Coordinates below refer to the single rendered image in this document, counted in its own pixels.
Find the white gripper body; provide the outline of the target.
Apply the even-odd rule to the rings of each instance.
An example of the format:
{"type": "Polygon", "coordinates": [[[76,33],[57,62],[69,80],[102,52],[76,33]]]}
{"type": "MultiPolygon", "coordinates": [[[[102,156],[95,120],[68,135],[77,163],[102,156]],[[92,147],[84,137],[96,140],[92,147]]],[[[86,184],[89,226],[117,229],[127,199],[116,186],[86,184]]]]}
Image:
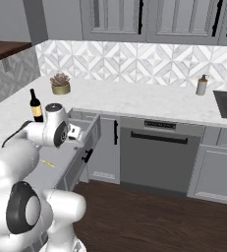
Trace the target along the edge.
{"type": "Polygon", "coordinates": [[[77,147],[82,148],[85,145],[84,132],[81,128],[73,128],[71,130],[71,136],[73,137],[73,143],[77,147]]]}

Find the grey open drawer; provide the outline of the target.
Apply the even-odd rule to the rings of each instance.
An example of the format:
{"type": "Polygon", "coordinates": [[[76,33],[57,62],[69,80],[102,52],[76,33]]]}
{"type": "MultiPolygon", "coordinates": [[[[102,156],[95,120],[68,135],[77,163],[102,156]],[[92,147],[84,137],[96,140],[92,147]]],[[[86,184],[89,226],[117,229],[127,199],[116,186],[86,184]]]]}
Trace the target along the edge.
{"type": "Polygon", "coordinates": [[[85,150],[94,150],[100,138],[100,116],[96,113],[85,115],[81,111],[75,111],[69,112],[69,120],[82,128],[85,145],[76,148],[66,141],[59,149],[43,147],[39,152],[40,159],[52,162],[55,167],[39,161],[35,170],[25,178],[32,187],[73,191],[79,182],[88,165],[88,162],[82,160],[86,156],[85,150]]]}

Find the yellow dish brush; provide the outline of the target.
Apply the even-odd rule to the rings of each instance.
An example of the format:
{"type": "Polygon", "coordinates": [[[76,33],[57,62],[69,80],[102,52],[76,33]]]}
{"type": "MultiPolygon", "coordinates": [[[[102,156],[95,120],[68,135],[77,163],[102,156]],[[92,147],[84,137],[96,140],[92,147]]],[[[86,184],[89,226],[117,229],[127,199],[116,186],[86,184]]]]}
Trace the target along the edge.
{"type": "Polygon", "coordinates": [[[54,165],[52,162],[50,162],[50,161],[43,160],[43,159],[40,159],[40,161],[41,161],[42,163],[44,163],[44,164],[47,164],[47,165],[51,166],[51,167],[55,167],[55,165],[54,165]]]}

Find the grey false drawer front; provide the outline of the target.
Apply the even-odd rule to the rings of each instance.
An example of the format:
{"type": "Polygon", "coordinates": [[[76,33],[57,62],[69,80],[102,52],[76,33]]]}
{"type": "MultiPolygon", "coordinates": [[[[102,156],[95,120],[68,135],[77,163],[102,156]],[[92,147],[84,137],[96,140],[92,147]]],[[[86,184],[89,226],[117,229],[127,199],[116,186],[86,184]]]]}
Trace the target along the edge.
{"type": "Polygon", "coordinates": [[[206,126],[201,143],[207,146],[227,148],[227,128],[206,126]]]}

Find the dark wine bottle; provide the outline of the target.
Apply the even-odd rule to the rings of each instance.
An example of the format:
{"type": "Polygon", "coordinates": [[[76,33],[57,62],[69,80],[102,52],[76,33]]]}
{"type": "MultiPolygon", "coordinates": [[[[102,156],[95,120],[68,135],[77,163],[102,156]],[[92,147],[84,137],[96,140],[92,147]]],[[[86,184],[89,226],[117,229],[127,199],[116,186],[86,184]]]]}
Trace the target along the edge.
{"type": "Polygon", "coordinates": [[[30,89],[30,108],[35,122],[42,122],[43,121],[43,113],[41,108],[40,101],[36,98],[34,89],[30,89]]]}

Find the potted succulent plant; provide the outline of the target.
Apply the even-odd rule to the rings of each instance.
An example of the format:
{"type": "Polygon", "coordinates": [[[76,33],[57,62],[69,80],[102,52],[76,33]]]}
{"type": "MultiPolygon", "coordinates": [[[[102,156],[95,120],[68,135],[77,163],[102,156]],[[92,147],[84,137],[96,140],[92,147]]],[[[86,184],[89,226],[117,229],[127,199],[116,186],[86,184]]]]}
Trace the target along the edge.
{"type": "Polygon", "coordinates": [[[57,73],[50,79],[50,83],[55,95],[66,95],[71,91],[70,78],[64,73],[57,73]]]}

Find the grey dishwasher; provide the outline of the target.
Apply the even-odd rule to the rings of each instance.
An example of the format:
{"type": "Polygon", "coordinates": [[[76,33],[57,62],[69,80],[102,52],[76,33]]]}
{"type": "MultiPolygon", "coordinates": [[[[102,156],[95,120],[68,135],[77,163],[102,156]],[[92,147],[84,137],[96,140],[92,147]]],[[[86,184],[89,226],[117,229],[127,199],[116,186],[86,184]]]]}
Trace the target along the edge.
{"type": "Polygon", "coordinates": [[[122,117],[120,124],[120,183],[186,196],[204,132],[202,125],[122,117]],[[185,139],[186,145],[132,138],[131,131],[185,139]]]}

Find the dark wooden shelf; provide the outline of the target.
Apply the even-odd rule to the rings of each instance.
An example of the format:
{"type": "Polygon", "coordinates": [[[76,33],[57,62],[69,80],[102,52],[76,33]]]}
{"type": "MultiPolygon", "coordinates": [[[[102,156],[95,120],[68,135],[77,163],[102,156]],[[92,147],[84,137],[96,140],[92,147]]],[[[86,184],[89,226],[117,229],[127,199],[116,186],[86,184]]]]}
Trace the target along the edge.
{"type": "Polygon", "coordinates": [[[0,41],[0,60],[31,48],[30,42],[0,41]]]}

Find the grey soap dispenser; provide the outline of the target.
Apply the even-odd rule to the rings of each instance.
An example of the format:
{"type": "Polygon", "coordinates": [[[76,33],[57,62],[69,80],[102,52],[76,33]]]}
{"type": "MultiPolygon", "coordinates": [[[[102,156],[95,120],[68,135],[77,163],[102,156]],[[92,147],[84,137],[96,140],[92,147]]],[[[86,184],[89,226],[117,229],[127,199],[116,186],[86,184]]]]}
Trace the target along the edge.
{"type": "Polygon", "coordinates": [[[207,75],[203,74],[201,76],[201,78],[198,80],[196,94],[197,95],[204,95],[206,87],[207,87],[207,75]]]}

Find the wide grey lower cabinet door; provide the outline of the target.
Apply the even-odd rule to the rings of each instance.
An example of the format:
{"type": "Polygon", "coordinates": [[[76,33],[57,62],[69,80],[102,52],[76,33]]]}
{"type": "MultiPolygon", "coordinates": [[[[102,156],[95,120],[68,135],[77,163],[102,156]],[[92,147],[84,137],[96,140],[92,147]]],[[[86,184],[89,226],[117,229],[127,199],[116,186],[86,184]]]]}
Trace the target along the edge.
{"type": "Polygon", "coordinates": [[[227,204],[227,148],[199,147],[187,196],[227,204]]]}

